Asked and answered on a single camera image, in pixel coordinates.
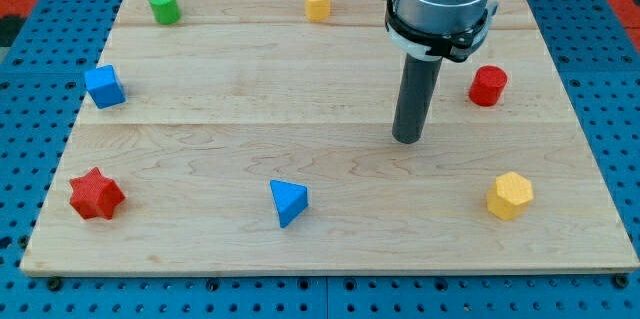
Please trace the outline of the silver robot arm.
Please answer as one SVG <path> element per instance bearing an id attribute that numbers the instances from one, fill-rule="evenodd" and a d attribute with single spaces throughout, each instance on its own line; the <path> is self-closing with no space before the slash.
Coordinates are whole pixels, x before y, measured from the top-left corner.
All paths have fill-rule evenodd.
<path id="1" fill-rule="evenodd" d="M 460 63 L 483 44 L 497 7 L 490 0 L 386 0 L 385 28 L 417 60 Z"/>

